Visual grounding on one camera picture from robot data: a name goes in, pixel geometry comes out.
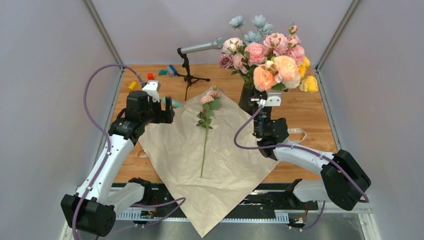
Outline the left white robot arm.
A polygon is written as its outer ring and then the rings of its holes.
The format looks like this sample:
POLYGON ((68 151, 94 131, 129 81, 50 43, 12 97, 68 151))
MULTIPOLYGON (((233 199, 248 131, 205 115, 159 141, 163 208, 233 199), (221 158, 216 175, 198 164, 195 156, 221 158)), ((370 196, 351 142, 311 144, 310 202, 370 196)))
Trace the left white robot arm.
POLYGON ((128 94, 126 107, 106 132, 106 144, 84 183, 73 194, 66 194, 60 206, 74 239, 78 232, 107 236, 118 215, 131 205, 142 207, 153 201, 151 182, 134 177, 119 191, 110 194, 114 179, 149 124, 171 124, 175 112, 172 98, 166 96, 165 108, 153 92, 135 90, 128 94))

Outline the peach paper bouquet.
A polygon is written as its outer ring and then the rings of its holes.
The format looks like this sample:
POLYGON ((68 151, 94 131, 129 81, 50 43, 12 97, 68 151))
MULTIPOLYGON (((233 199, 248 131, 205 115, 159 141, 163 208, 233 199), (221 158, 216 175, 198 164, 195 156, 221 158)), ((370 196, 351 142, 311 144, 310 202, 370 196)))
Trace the peach paper bouquet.
POLYGON ((150 124, 139 138, 157 175, 204 237, 277 166, 254 149, 249 115, 225 94, 211 129, 198 126, 201 96, 175 109, 171 124, 150 124))

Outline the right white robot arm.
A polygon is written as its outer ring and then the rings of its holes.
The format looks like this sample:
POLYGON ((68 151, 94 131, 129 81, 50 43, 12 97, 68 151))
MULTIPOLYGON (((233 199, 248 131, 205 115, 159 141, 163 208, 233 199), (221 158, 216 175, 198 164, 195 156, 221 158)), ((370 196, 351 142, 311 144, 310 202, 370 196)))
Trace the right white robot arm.
POLYGON ((349 151, 319 151, 295 143, 289 139, 286 119, 271 119, 271 107, 256 105, 253 110, 253 135, 259 139, 257 149, 264 157, 292 163, 320 176, 325 200, 343 210, 369 203, 366 191, 372 182, 349 151))

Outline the flower stems bunch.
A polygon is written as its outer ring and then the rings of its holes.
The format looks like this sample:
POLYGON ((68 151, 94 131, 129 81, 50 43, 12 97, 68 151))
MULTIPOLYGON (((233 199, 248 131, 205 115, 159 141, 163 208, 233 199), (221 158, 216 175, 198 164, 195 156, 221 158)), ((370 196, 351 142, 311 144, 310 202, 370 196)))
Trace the flower stems bunch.
POLYGON ((217 110, 220 104, 220 93, 218 87, 213 85, 211 90, 207 91, 204 96, 201 97, 200 103, 202 110, 197 114, 199 119, 196 126, 203 128, 205 130, 204 142, 203 142, 203 153, 202 153, 202 162, 200 169, 200 178, 203 177, 204 165, 206 160, 206 147, 208 142, 209 130, 213 129, 211 126, 212 116, 214 115, 214 110, 217 110))

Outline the peach orange flower stem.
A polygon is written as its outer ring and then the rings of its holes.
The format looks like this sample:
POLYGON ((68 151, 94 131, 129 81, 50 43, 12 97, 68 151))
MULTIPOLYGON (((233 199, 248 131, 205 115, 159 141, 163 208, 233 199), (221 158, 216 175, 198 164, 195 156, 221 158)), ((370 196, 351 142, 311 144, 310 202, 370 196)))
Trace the peach orange flower stem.
POLYGON ((285 55, 268 60, 253 71, 253 85, 260 92, 295 89, 300 85, 300 80, 296 61, 285 55))

